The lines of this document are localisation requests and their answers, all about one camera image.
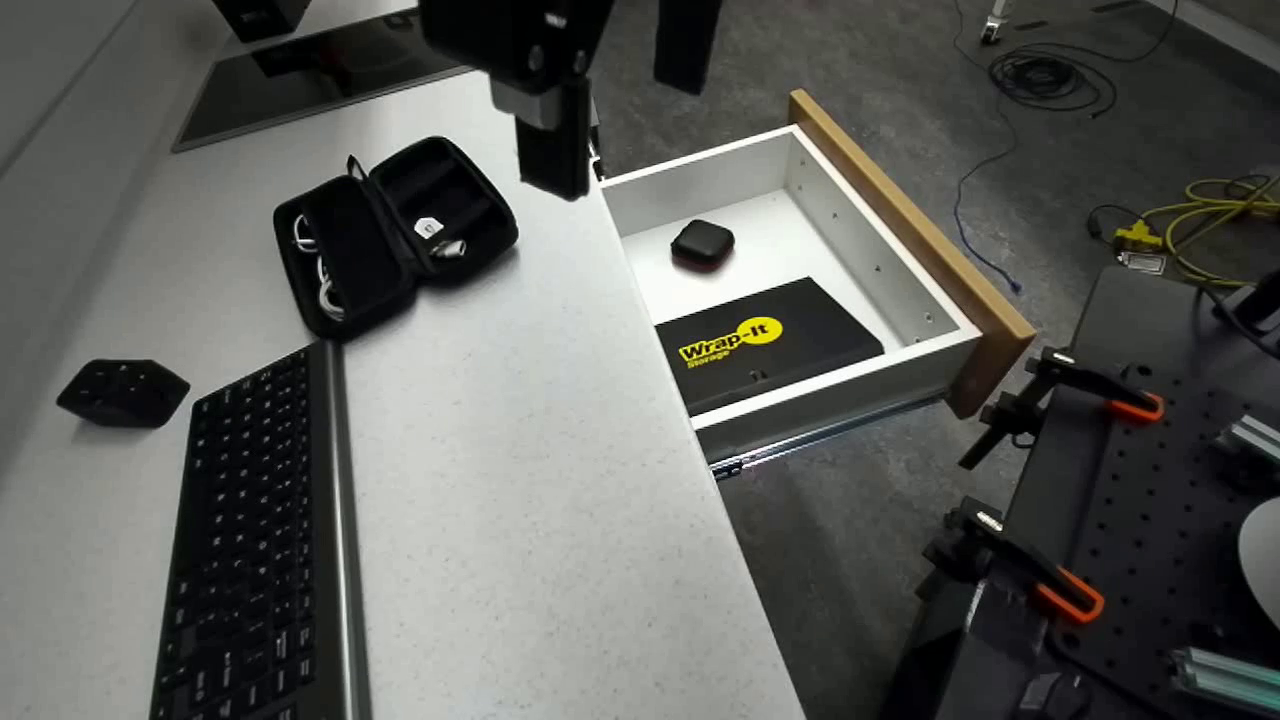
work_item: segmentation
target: white desk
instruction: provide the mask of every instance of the white desk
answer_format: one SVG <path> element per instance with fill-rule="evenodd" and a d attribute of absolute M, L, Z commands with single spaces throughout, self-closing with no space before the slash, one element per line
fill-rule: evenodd
<path fill-rule="evenodd" d="M 132 19 L 132 45 L 176 33 L 165 19 L 198 19 L 202 37 L 221 23 L 141 3 L 156 17 Z M 198 79 L 192 65 L 215 45 L 165 47 L 147 65 L 189 54 L 185 79 L 151 96 L 172 132 Z M 82 136 L 74 116 L 52 132 Z M 89 244 L 89 282 L 47 282 L 64 324 L 14 349 L 34 353 L 22 366 L 38 402 L 14 417 L 0 462 L 3 720 L 132 720 L 151 695 L 189 402 L 161 431 L 104 431 L 52 409 L 56 387 L 92 355 L 151 355 L 194 399 L 300 349 L 269 213 L 348 151 L 374 162 L 418 136 L 451 136 L 525 236 L 491 274 L 422 293 L 348 349 L 374 714 L 801 714 L 605 200 L 519 189 L 506 119 L 481 74 L 455 74 L 189 154 L 147 142 L 141 180 L 94 206 L 114 220 Z"/>

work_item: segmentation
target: open drawer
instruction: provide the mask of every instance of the open drawer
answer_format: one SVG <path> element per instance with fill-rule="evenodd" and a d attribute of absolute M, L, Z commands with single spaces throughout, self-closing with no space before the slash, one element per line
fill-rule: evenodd
<path fill-rule="evenodd" d="M 938 396 L 970 417 L 1036 337 L 804 90 L 787 129 L 616 177 L 605 200 L 650 324 L 812 279 L 882 349 L 693 410 L 714 471 Z M 673 264 L 686 220 L 737 233 L 723 266 Z"/>

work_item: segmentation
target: pegboard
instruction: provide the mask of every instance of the pegboard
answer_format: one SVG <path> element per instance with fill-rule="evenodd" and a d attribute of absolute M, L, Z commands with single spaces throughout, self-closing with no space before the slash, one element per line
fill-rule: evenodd
<path fill-rule="evenodd" d="M 1070 569 L 1106 594 L 1106 610 L 1083 633 L 1061 626 L 1050 647 L 1159 714 L 1208 714 L 1168 689 L 1168 650 L 1214 647 L 1214 626 L 1231 642 L 1255 638 L 1255 626 L 1243 626 L 1251 610 L 1231 542 L 1264 500 L 1239 487 L 1237 462 L 1213 441 L 1243 410 L 1274 410 L 1159 366 L 1136 366 L 1132 378 L 1159 390 L 1168 417 L 1159 428 L 1106 431 L 1070 553 Z"/>

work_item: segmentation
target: black zippered case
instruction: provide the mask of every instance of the black zippered case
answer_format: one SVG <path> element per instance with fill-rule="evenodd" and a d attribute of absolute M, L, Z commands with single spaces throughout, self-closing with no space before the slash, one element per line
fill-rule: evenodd
<path fill-rule="evenodd" d="M 335 177 L 270 213 L 291 298 L 323 341 L 402 312 L 418 282 L 468 282 L 519 236 L 506 200 L 446 138 Z"/>

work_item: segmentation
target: black keyboard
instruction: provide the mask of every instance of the black keyboard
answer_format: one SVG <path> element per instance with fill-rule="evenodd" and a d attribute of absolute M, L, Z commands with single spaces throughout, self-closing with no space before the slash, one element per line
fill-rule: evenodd
<path fill-rule="evenodd" d="M 192 409 L 151 720 L 362 720 L 340 349 Z"/>

